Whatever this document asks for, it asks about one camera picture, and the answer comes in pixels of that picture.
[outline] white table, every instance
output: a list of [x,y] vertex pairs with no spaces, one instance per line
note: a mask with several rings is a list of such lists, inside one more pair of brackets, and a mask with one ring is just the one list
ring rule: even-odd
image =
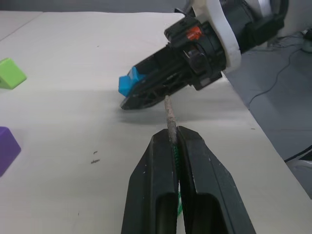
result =
[[42,12],[0,11],[0,41]]
[[[122,111],[118,77],[180,17],[43,13],[0,42],[28,75],[0,90],[0,125],[22,148],[0,178],[1,233],[120,233],[129,176],[166,125],[163,104]],[[173,107],[230,171],[258,234],[311,233],[312,202],[225,78]]]

